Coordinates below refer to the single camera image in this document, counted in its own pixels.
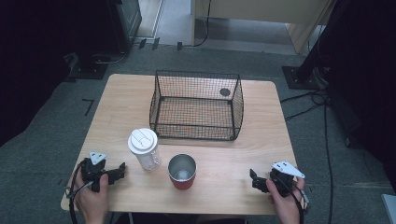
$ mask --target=controller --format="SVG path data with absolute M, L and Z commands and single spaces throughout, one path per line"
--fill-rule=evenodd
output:
M 85 184 L 92 181 L 91 189 L 95 192 L 100 191 L 99 181 L 102 175 L 108 175 L 108 185 L 114 184 L 125 175 L 125 162 L 118 169 L 106 171 L 105 157 L 105 154 L 90 152 L 90 158 L 85 158 L 81 163 L 82 180 Z
M 299 176 L 305 178 L 305 175 L 292 166 L 288 161 L 280 161 L 273 163 L 273 169 L 270 172 L 270 178 L 274 182 L 279 194 L 286 197 L 290 194 L 293 188 L 293 178 Z M 265 184 L 266 178 L 258 177 L 257 174 L 250 169 L 250 177 L 252 179 L 252 187 L 259 189 L 264 193 L 269 190 Z

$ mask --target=hand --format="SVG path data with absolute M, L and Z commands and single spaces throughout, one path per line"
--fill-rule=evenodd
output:
M 276 214 L 282 224 L 298 224 L 300 223 L 300 212 L 298 210 L 297 204 L 294 201 L 294 198 L 289 195 L 285 198 L 280 196 L 274 182 L 271 179 L 267 179 L 265 182 L 268 190 L 271 195 L 269 196 L 269 200 L 271 203 L 275 204 Z M 302 178 L 297 177 L 297 188 L 303 189 L 305 181 Z M 297 200 L 300 201 L 302 199 L 301 192 L 295 189 L 293 194 L 296 196 Z
M 68 186 L 71 185 L 73 176 L 69 180 Z M 74 190 L 84 185 L 81 177 L 81 170 L 78 170 Z M 105 223 L 108 211 L 108 175 L 102 175 L 99 181 L 100 191 L 94 192 L 89 188 L 81 189 L 75 197 L 75 205 L 82 213 L 87 224 Z

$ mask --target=stainless steel cup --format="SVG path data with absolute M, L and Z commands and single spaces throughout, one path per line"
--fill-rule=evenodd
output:
M 169 161 L 168 172 L 177 189 L 189 189 L 195 179 L 197 165 L 187 154 L 178 154 Z

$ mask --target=floor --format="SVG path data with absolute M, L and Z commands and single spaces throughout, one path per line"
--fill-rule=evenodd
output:
M 153 41 L 160 38 L 160 44 L 183 46 L 192 43 L 191 1 L 189 0 L 139 0 L 142 12 L 137 39 Z M 194 44 L 202 43 L 206 35 L 205 18 L 197 19 Z M 318 39 L 321 27 L 301 55 L 307 55 Z M 267 21 L 242 21 L 209 19 L 208 38 L 199 48 L 259 51 L 296 55 L 284 23 Z

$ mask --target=wire basket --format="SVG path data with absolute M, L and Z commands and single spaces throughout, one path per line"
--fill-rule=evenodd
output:
M 239 75 L 156 71 L 149 125 L 158 137 L 232 141 L 243 115 Z

